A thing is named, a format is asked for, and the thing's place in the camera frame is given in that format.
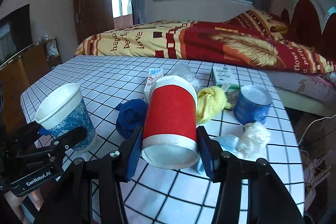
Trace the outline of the person left hand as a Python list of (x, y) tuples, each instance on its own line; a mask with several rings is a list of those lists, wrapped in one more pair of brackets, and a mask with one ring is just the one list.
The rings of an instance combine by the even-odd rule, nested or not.
[[(37, 189), (29, 194), (31, 201), (33, 202), (34, 206), (37, 210), (40, 210), (43, 204), (43, 198), (41, 195), (40, 189)], [(16, 197), (13, 193), (7, 192), (5, 193), (5, 199), (9, 203), (10, 207), (20, 219), (20, 221), (24, 224), (30, 223), (29, 219), (24, 216), (23, 211), (21, 209), (21, 203), (27, 196), (23, 197)]]

